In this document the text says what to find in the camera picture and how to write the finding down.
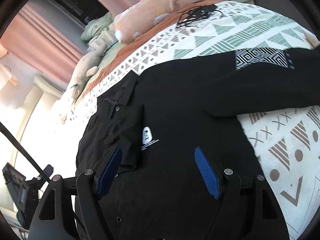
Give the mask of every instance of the gray wall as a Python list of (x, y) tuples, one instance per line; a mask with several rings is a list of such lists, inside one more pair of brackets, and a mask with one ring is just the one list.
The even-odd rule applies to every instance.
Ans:
[(80, 36), (84, 31), (84, 25), (78, 22), (72, 15), (65, 12), (52, 0), (30, 0), (32, 8), (41, 16), (47, 19), (57, 30), (63, 33), (80, 49), (86, 51), (87, 44), (81, 40)]
[(255, 0), (254, 2), (256, 5), (287, 16), (312, 31), (305, 18), (289, 0)]

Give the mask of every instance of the green fabric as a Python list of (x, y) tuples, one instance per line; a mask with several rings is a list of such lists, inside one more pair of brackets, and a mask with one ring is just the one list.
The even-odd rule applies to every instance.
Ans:
[(98, 36), (103, 30), (109, 29), (109, 25), (113, 22), (113, 17), (110, 12), (105, 16), (90, 21), (84, 28), (84, 32), (81, 34), (83, 41), (89, 41), (92, 38)]

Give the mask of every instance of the bed sheet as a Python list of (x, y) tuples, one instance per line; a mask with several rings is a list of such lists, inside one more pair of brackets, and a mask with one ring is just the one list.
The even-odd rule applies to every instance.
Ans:
[[(169, 60), (244, 48), (312, 48), (303, 34), (309, 31), (292, 19), (251, 4), (226, 1), (217, 6), (220, 12), (191, 27), (176, 29), (174, 24), (159, 32), (84, 97), (55, 133), (63, 145), (60, 152), (72, 156), (70, 169), (76, 170), (78, 143), (96, 111), (96, 98), (129, 71), (140, 75)], [(299, 237), (320, 204), (319, 113), (319, 106), (311, 106), (238, 116), (280, 203), (291, 239)]]

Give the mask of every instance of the plush toy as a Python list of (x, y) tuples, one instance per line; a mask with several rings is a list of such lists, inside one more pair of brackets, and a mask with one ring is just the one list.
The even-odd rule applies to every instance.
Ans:
[(75, 103), (90, 77), (95, 75), (99, 70), (98, 65), (101, 61), (101, 56), (107, 47), (107, 44), (102, 44), (96, 50), (87, 53), (79, 60), (65, 92), (71, 105)]

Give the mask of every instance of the embroidered logo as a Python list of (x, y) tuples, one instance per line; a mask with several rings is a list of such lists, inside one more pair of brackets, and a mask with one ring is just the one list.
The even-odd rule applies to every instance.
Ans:
[(142, 130), (142, 144), (143, 146), (141, 146), (141, 150), (145, 150), (148, 146), (156, 143), (159, 140), (152, 140), (152, 133), (149, 127), (145, 127)]

